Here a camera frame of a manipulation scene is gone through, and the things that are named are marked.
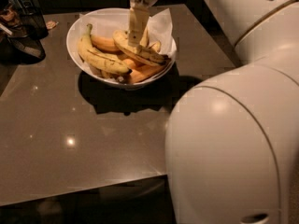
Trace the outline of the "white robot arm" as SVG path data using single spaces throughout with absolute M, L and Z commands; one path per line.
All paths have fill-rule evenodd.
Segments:
M 241 67 L 188 90 L 165 161 L 177 224 L 298 224 L 299 2 L 204 0 Z

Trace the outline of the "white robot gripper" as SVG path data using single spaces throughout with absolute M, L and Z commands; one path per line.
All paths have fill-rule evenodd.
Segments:
M 140 43 L 150 17 L 150 12 L 147 7 L 152 7 L 157 1 L 158 0 L 130 0 L 132 7 L 129 11 L 128 42 L 131 46 L 137 46 Z

